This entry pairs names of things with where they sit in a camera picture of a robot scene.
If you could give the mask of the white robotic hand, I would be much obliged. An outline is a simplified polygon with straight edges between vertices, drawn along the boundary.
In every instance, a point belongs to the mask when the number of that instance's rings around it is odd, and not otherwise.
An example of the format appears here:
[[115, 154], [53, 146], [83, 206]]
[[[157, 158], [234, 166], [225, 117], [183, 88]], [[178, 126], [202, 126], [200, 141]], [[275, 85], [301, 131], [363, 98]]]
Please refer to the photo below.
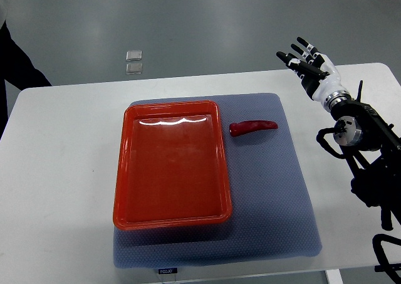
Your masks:
[[[350, 93], [342, 86], [341, 75], [332, 61], [302, 37], [297, 37], [296, 40], [306, 50], [295, 44], [291, 44], [291, 48], [301, 55], [305, 62], [291, 53], [286, 54], [282, 51], [277, 51], [276, 56], [301, 79], [301, 85], [307, 95], [321, 104], [329, 104], [336, 97], [349, 99]], [[325, 78], [315, 80], [311, 76]]]

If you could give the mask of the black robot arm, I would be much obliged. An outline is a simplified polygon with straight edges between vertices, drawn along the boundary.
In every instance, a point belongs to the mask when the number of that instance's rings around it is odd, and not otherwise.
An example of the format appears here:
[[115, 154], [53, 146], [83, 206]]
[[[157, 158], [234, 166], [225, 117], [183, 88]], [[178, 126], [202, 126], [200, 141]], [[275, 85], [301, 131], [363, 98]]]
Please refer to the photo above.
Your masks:
[[299, 37], [291, 48], [276, 56], [301, 80], [306, 94], [330, 113], [335, 125], [321, 129], [316, 140], [329, 154], [347, 162], [352, 174], [351, 192], [367, 207], [379, 207], [381, 227], [393, 229], [400, 220], [400, 137], [362, 95], [351, 96], [341, 84], [332, 61]]

